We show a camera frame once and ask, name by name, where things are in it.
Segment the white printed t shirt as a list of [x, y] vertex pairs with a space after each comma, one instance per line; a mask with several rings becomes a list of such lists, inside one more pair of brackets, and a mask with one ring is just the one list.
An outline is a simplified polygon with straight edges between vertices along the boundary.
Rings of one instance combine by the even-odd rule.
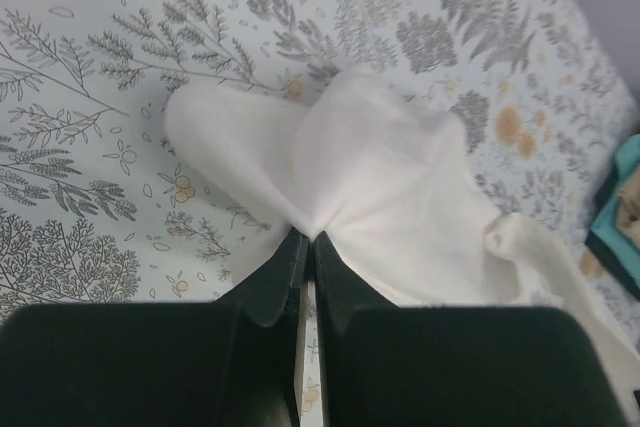
[[407, 103], [380, 76], [351, 69], [310, 107], [193, 81], [170, 97], [164, 125], [177, 153], [265, 226], [229, 256], [234, 282], [296, 229], [326, 234], [399, 306], [556, 306], [588, 333], [616, 396], [636, 409], [637, 351], [562, 238], [500, 212], [480, 189], [456, 115]]

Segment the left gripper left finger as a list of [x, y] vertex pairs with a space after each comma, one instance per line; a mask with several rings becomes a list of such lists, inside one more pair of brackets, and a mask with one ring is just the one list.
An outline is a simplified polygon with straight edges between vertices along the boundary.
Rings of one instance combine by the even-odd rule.
[[307, 239], [210, 302], [42, 304], [1, 328], [5, 426], [296, 426]]

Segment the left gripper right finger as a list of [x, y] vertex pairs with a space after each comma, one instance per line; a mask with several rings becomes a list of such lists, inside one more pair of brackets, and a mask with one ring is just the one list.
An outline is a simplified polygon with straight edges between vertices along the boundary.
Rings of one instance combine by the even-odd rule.
[[329, 426], [622, 426], [585, 331], [547, 307], [400, 308], [313, 245]]

